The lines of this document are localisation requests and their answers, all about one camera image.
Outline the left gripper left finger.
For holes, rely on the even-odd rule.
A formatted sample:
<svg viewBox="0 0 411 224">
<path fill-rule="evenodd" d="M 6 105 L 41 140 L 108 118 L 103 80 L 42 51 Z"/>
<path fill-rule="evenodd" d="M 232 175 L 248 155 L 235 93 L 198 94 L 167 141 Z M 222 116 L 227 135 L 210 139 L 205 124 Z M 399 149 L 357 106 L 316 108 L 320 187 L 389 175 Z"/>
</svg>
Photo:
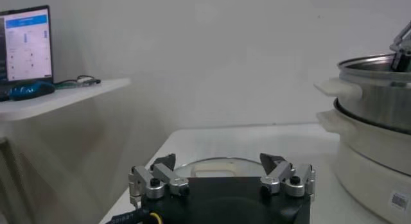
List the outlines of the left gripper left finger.
<svg viewBox="0 0 411 224">
<path fill-rule="evenodd" d="M 168 193 L 185 197 L 189 194 L 189 180 L 174 172 L 176 154 L 158 157 L 148 169 L 133 166 L 128 174 L 130 203 L 139 207 L 141 199 L 160 200 Z"/>
</svg>

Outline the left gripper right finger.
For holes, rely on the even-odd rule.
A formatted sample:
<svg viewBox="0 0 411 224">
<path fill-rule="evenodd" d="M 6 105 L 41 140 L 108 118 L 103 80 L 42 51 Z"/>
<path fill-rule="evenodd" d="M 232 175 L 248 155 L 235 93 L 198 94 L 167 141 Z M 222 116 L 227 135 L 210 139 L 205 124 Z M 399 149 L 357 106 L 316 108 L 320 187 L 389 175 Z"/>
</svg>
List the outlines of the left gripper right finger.
<svg viewBox="0 0 411 224">
<path fill-rule="evenodd" d="M 263 196 L 273 196 L 284 191 L 286 195 L 302 198 L 315 197 L 315 169 L 311 164 L 294 167 L 278 155 L 260 154 L 266 175 L 259 179 Z"/>
</svg>

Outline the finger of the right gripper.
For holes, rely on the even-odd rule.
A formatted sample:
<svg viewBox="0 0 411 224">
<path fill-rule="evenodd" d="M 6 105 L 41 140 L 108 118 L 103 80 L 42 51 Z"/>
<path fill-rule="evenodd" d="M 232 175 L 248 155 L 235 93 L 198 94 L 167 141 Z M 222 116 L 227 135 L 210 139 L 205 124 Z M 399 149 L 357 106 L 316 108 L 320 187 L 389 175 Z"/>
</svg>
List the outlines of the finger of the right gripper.
<svg viewBox="0 0 411 224">
<path fill-rule="evenodd" d="M 410 22 L 394 38 L 389 49 L 394 52 L 391 69 L 394 72 L 410 72 Z"/>
</svg>

